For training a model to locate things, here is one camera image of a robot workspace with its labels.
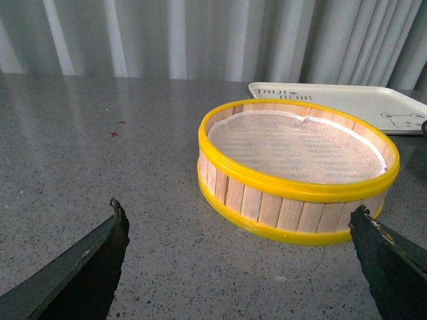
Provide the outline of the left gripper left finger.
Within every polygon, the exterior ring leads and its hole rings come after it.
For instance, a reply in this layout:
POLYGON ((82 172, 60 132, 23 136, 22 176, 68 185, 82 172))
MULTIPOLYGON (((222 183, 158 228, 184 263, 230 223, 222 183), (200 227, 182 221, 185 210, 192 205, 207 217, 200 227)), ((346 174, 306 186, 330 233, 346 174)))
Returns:
POLYGON ((30 278, 1 296, 2 319, 106 319, 129 245, 129 221, 114 214, 30 278))

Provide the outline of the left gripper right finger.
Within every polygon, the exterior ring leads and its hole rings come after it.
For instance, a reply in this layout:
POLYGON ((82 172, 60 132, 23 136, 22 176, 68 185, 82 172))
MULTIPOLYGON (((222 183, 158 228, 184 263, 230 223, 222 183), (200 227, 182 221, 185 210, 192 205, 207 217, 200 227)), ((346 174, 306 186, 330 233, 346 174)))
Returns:
POLYGON ((426 318, 426 250, 370 216, 350 214, 350 233, 362 272, 383 319, 426 318))

